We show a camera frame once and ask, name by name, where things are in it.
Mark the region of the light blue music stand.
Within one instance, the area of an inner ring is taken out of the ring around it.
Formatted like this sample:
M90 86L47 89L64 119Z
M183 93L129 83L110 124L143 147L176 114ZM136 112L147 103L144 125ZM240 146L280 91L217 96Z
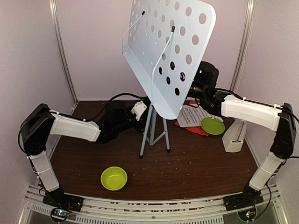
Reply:
M149 98L142 145L154 145L156 117L178 117L216 23L200 0L134 0L121 52Z

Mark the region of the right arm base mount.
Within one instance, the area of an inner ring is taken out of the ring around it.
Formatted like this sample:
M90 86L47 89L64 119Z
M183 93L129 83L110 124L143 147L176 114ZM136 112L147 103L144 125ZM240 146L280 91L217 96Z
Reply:
M223 202L226 211L238 210L239 218L250 222L257 217L256 206L263 202L263 196L260 190L257 191L247 184L242 193L225 196Z

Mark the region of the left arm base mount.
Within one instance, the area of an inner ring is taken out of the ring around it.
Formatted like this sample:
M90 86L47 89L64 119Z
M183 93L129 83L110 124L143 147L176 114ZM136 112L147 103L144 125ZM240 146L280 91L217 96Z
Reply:
M41 190L44 190L43 204L53 207L50 211L50 218L54 223L60 224L66 221L72 212L81 211L84 200L82 197L65 194L61 187L49 192L42 186L39 194Z

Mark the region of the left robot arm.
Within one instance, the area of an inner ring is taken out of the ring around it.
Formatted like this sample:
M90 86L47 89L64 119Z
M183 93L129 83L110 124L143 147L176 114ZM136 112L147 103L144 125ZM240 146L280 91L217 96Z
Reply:
M149 105L147 97L131 106L121 100L112 100L106 104L105 113L99 120L79 119L54 111L47 104L38 105L21 124L18 143L31 161L44 188L50 192L49 200L57 207L63 207L67 203L67 196L63 194L46 153L50 135L106 144L130 128L143 132Z

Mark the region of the white sheet music page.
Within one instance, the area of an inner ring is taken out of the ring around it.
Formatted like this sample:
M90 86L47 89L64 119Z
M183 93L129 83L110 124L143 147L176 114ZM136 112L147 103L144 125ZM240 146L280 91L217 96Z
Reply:
M221 117L211 115L202 107L191 107L184 105L177 117L177 122L180 127L197 127L201 126L201 121L205 118L215 118L223 122Z

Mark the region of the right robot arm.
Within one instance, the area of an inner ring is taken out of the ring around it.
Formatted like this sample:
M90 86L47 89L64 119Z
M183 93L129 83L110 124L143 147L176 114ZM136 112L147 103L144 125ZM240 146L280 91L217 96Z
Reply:
M270 152L240 194L240 203L249 206L257 199L257 192L291 157L297 134L295 116L288 103L270 105L216 88L218 75L219 70L214 65L202 61L188 96L199 100L199 105L211 115L245 120L276 133Z

